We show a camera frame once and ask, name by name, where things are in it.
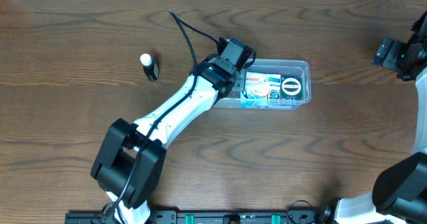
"small bottle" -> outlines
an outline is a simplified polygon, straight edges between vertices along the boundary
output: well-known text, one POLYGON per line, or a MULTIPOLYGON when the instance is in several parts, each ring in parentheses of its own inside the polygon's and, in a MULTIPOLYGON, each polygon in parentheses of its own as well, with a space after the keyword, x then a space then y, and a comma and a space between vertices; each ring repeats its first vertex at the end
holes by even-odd
POLYGON ((141 55, 141 64, 144 66, 144 73, 150 81, 159 78, 159 66, 147 53, 141 55))

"white bottle cap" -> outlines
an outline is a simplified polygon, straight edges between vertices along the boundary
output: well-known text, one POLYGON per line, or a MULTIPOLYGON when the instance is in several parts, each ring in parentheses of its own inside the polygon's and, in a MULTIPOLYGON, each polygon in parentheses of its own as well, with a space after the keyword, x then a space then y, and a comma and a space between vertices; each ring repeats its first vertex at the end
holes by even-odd
POLYGON ((146 67, 149 67, 151 65, 151 56, 147 53, 142 54, 141 58, 139 59, 141 60, 142 65, 146 67))

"green clip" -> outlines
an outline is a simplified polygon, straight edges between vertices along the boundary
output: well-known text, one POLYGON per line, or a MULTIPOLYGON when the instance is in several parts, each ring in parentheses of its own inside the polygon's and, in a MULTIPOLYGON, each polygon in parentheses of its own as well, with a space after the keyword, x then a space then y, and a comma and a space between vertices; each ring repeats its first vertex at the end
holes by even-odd
POLYGON ((272 224, 280 224, 280 215, 272 215, 272 224))
POLYGON ((185 215, 185 224, 194 224, 194 216, 185 215))

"wood grain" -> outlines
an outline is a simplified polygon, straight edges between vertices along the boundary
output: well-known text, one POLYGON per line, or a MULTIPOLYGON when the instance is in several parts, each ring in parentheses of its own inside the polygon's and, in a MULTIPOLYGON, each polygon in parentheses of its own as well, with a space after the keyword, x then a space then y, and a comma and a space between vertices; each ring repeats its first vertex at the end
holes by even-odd
MULTIPOLYGON (((0 6, 0 222, 61 223, 108 200, 89 170, 107 128, 164 102, 191 57, 167 10, 259 58, 310 64, 297 111, 211 109, 168 150, 150 201, 194 209, 285 209, 372 190, 414 143, 413 82, 370 64, 407 40, 425 0, 4 0, 0 6), (139 56, 157 53, 149 82, 139 56)), ((212 43, 189 32, 197 58, 212 43)))

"plastic container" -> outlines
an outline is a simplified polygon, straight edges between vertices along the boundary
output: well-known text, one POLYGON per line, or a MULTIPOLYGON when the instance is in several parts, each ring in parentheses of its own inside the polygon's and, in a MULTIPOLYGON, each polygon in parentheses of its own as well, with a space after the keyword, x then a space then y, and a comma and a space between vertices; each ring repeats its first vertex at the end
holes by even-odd
POLYGON ((255 63, 247 69, 248 72, 280 74, 286 77, 299 77, 302 80, 302 97, 300 100, 267 100, 242 98, 241 92, 232 91, 228 97, 219 100, 214 107, 239 108, 239 109, 281 109, 295 110, 300 105, 307 103, 312 98, 312 83, 310 79, 310 66, 305 61, 282 59, 256 59, 255 63))

